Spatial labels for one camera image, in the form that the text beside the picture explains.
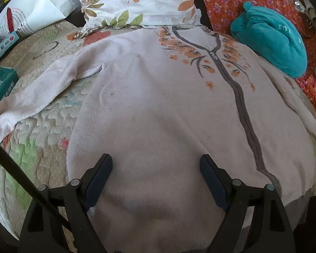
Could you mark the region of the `teal plush garment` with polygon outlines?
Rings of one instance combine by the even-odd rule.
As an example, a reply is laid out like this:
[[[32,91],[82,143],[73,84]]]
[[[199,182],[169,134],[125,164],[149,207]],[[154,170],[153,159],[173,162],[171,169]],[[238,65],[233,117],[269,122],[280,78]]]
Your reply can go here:
[[[230,25],[232,36],[293,78],[308,66],[303,39],[292,22],[277,11],[246,1]]]

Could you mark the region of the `light blue shapes box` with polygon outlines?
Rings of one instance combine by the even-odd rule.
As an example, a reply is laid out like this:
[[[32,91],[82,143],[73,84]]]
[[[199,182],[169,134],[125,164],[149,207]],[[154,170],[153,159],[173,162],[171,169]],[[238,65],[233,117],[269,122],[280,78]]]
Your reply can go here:
[[[1,42],[0,42],[0,58],[19,40],[18,34],[13,31],[9,33]]]

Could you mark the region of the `white paper shopping bag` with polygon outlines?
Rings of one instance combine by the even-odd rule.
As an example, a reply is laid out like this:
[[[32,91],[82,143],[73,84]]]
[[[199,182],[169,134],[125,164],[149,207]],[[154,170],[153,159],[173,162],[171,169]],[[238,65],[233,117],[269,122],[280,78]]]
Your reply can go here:
[[[10,0],[0,12],[0,37],[9,34],[7,10],[13,30],[24,38],[66,19],[79,5],[79,0]]]

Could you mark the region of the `white floral pillow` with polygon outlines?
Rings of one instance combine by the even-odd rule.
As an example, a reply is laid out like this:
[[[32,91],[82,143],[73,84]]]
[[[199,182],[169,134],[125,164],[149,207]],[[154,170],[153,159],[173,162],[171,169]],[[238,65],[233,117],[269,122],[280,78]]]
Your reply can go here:
[[[179,26],[200,24],[201,11],[195,0],[80,0],[86,24],[80,31],[85,36],[106,27]]]

